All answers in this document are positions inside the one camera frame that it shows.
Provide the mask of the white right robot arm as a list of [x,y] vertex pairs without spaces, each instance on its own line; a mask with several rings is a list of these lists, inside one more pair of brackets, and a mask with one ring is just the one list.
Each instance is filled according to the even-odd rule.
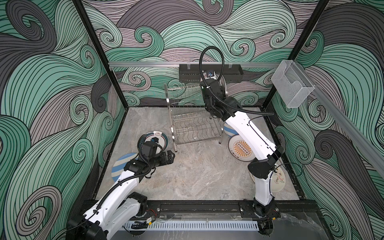
[[205,109],[231,126],[251,148],[255,158],[248,164],[249,172],[255,178],[255,212],[260,217],[275,214],[276,205],[271,193],[271,177],[276,162],[284,153],[282,146],[271,142],[252,122],[248,114],[262,115],[261,112],[245,110],[233,97],[227,97],[218,80],[200,81]]

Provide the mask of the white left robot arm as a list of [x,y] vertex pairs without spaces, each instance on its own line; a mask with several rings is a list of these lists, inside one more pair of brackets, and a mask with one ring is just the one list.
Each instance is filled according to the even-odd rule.
[[127,162],[114,185],[82,215],[67,223],[66,240],[110,240],[132,217],[146,214],[147,197],[133,192],[152,169],[170,165],[175,153],[168,150],[146,164],[140,156]]

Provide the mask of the blue cream striped plate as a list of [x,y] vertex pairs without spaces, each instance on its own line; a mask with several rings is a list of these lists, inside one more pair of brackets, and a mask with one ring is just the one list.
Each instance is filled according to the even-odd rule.
[[137,159],[138,154],[137,153],[128,153],[126,155],[123,155],[120,157],[113,165],[112,167],[112,172],[111,176],[114,182],[118,180],[120,177],[121,173],[124,171],[124,167],[126,164],[132,160],[132,159]]

